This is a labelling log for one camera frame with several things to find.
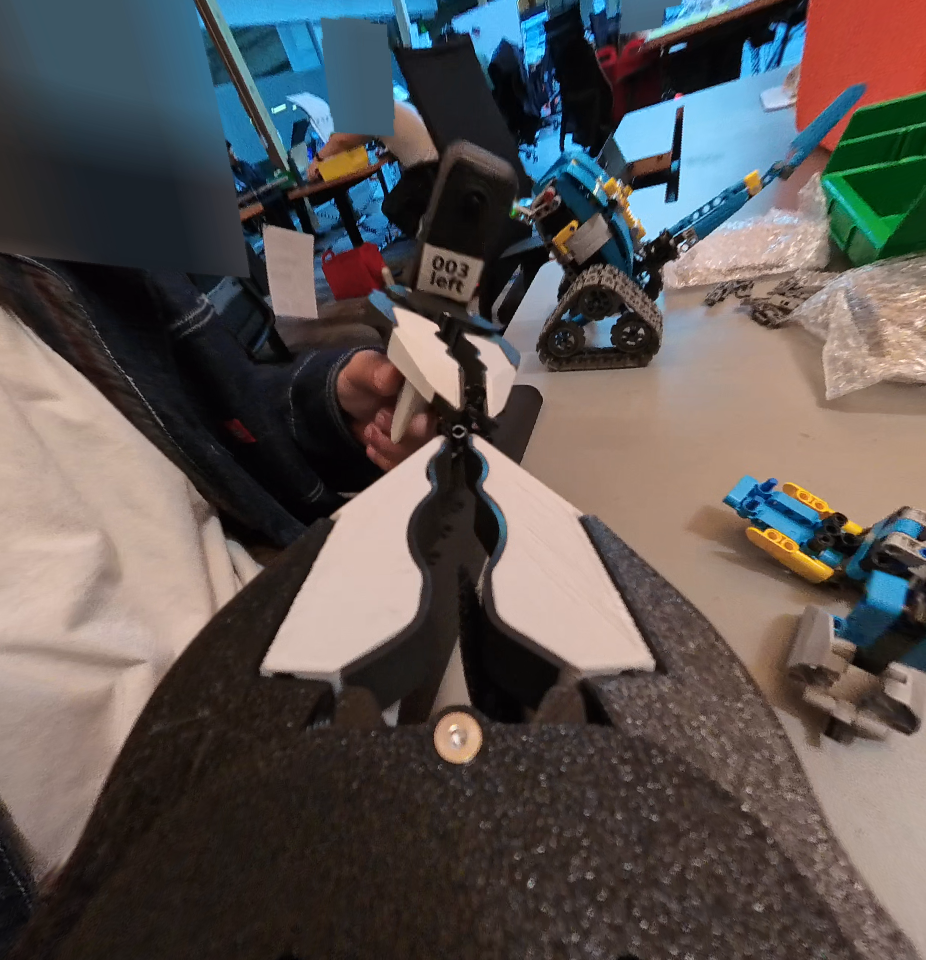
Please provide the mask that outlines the black toy track links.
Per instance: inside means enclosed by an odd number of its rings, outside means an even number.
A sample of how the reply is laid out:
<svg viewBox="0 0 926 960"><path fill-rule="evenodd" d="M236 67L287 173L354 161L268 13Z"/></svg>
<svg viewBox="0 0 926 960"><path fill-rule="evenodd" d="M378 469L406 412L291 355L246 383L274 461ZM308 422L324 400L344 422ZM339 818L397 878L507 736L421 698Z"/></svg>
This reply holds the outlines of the black toy track links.
<svg viewBox="0 0 926 960"><path fill-rule="evenodd" d="M776 330L788 323L790 315L817 292L815 286L795 275L772 283L766 289L764 286L752 279L722 281L709 290L704 305L717 306L734 297L748 310L756 324Z"/></svg>

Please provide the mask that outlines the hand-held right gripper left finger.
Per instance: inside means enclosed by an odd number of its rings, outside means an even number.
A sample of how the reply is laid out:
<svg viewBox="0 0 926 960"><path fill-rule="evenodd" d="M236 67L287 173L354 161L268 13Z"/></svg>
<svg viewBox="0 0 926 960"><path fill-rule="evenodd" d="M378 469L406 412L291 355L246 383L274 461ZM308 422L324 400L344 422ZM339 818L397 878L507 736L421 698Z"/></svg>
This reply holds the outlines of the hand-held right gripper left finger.
<svg viewBox="0 0 926 960"><path fill-rule="evenodd" d="M437 438L334 516L260 672L469 706L459 633L473 565L471 438Z"/></svg>

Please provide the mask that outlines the blue yellow brick assembly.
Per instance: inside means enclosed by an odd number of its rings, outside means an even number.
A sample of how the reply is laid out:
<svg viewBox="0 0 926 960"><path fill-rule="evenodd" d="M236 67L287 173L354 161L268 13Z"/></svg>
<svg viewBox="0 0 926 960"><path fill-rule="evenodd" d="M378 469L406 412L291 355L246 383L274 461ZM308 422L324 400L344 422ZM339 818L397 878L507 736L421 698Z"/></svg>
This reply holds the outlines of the blue yellow brick assembly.
<svg viewBox="0 0 926 960"><path fill-rule="evenodd" d="M844 616L807 606L787 675L829 717L838 742L910 736L922 724L926 676L926 511L895 510L863 527L806 488L742 477L724 503L748 522L747 539L817 585L848 586Z"/></svg>

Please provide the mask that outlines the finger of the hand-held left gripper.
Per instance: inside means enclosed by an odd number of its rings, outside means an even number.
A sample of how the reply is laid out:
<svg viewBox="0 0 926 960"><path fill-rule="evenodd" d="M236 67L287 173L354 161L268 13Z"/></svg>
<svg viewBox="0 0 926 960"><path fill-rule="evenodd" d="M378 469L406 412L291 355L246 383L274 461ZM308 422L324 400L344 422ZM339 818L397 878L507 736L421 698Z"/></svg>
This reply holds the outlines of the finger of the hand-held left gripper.
<svg viewBox="0 0 926 960"><path fill-rule="evenodd" d="M520 353L495 333L469 333L469 343L476 349L477 360L485 370L483 385L486 415L497 418L505 409L514 386Z"/></svg>
<svg viewBox="0 0 926 960"><path fill-rule="evenodd" d="M470 336L467 311L444 309L432 319L394 306L393 315L388 358L423 400L462 413L480 387L479 343Z"/></svg>

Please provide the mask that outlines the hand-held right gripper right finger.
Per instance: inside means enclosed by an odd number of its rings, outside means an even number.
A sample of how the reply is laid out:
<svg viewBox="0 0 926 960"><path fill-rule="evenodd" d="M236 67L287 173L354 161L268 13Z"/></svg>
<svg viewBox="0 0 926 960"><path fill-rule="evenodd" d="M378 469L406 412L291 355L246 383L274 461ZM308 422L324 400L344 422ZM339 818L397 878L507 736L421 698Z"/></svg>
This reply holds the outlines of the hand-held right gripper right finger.
<svg viewBox="0 0 926 960"><path fill-rule="evenodd" d="M655 671L582 514L483 438L468 438L465 463L474 532L487 554L477 671L528 710L561 675L594 681Z"/></svg>

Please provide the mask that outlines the yellow bin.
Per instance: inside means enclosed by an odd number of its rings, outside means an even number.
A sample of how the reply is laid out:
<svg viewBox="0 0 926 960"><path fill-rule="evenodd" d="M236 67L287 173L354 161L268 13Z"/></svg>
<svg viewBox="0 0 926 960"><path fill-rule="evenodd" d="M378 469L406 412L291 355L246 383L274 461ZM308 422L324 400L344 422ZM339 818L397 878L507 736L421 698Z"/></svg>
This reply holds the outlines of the yellow bin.
<svg viewBox="0 0 926 960"><path fill-rule="evenodd" d="M313 164L319 180L328 184L360 175L372 162L367 147L359 145L329 157L315 158Z"/></svg>

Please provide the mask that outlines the person's left forearm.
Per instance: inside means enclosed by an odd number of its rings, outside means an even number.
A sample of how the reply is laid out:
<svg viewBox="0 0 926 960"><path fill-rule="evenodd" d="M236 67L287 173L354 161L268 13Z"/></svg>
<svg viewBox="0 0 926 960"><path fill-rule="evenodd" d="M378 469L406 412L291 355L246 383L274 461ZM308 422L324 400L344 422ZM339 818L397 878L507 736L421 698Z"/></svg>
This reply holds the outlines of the person's left forearm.
<svg viewBox="0 0 926 960"><path fill-rule="evenodd" d="M338 399L339 374L359 354L312 350L290 364L244 359L225 383L228 419L253 438L235 441L238 460L299 522L330 515L382 475Z"/></svg>

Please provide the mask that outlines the wooden table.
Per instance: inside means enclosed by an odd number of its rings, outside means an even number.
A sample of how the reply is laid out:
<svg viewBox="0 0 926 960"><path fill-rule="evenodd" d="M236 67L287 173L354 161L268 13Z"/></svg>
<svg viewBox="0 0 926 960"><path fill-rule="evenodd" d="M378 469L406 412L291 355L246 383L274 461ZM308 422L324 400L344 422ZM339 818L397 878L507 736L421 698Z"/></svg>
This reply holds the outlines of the wooden table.
<svg viewBox="0 0 926 960"><path fill-rule="evenodd" d="M245 223L261 217L264 212L262 201L275 194L285 195L289 201L297 201L325 193L335 204L351 245L355 248L359 247L364 243L364 240L349 199L349 188L376 177L383 187L384 194L387 194L388 186L382 170L386 165L396 162L397 159L390 152L385 151L379 156L378 161L370 166L355 173L332 179L329 182L320 180L304 183L297 181L291 174L282 172L275 179L268 181L262 188L253 189L249 193L242 193L237 196L240 221Z"/></svg>

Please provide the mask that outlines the red bin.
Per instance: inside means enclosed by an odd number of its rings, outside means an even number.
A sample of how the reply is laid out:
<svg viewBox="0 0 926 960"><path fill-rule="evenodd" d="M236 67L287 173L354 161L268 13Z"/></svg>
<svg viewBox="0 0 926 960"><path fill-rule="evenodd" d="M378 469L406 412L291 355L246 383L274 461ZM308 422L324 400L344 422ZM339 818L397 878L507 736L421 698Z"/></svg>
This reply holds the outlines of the red bin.
<svg viewBox="0 0 926 960"><path fill-rule="evenodd" d="M363 243L341 252L329 248L322 254L322 268L337 303L367 297L387 285L384 272L388 268L380 249L373 243Z"/></svg>

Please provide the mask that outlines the white pole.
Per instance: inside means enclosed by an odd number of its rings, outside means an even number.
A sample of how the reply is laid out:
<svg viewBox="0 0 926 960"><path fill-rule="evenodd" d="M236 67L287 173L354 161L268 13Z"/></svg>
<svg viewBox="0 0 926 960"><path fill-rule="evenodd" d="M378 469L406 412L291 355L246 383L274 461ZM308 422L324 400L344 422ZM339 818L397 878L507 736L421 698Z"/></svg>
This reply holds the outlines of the white pole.
<svg viewBox="0 0 926 960"><path fill-rule="evenodd" d="M252 74L238 44L222 16L216 1L195 1L196 10L205 30L232 81L242 107L250 118L253 128L265 147L268 159L274 166L290 174L296 171L294 162L283 145L269 110L262 101Z"/></svg>

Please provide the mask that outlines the person's white shirt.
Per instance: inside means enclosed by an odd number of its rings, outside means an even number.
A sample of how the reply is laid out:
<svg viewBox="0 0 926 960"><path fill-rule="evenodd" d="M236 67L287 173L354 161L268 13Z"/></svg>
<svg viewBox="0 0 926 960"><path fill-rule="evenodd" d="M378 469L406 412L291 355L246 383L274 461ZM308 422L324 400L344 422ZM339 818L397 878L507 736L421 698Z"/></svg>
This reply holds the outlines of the person's white shirt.
<svg viewBox="0 0 926 960"><path fill-rule="evenodd" d="M260 569L0 306L0 799L36 880L71 855L166 671Z"/></svg>

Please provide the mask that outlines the black connector brick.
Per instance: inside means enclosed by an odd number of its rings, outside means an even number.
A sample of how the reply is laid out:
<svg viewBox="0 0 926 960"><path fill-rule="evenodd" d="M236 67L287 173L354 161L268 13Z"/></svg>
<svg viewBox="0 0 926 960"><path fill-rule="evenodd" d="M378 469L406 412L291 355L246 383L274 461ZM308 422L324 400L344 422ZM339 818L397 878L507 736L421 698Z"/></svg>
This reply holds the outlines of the black connector brick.
<svg viewBox="0 0 926 960"><path fill-rule="evenodd" d="M450 402L436 395L432 402L438 436L461 438L474 435L491 441L497 420L488 413L487 383L485 378L469 379L462 393L462 407L456 409Z"/></svg>

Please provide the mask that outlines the green storage bin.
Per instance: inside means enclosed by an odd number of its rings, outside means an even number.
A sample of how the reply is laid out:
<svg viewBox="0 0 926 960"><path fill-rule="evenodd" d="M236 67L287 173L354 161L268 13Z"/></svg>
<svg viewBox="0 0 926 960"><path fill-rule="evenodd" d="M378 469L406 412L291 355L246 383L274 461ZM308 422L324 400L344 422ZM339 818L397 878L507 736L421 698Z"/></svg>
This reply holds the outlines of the green storage bin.
<svg viewBox="0 0 926 960"><path fill-rule="evenodd" d="M926 252L926 91L857 110L821 183L854 266Z"/></svg>

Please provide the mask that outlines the white paper sheet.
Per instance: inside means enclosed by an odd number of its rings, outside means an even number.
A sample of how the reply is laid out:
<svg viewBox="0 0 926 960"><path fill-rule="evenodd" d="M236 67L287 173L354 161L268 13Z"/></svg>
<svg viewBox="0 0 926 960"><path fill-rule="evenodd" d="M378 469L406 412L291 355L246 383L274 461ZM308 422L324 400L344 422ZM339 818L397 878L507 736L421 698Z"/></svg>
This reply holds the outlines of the white paper sheet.
<svg viewBox="0 0 926 960"><path fill-rule="evenodd" d="M278 320L318 318L311 234L266 224L262 232L267 282Z"/></svg>

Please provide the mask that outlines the person's left hand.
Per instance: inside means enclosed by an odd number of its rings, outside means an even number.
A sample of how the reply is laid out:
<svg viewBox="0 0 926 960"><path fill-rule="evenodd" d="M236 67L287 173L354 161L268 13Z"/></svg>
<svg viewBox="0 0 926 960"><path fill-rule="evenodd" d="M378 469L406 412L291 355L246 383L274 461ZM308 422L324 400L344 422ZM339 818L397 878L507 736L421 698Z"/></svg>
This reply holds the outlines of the person's left hand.
<svg viewBox="0 0 926 960"><path fill-rule="evenodd" d="M416 414L401 441L390 432L397 397L404 378L381 352L360 350L342 367L336 381L341 409L350 419L350 431L368 458L388 472L424 447L436 435L436 420L426 410Z"/></svg>

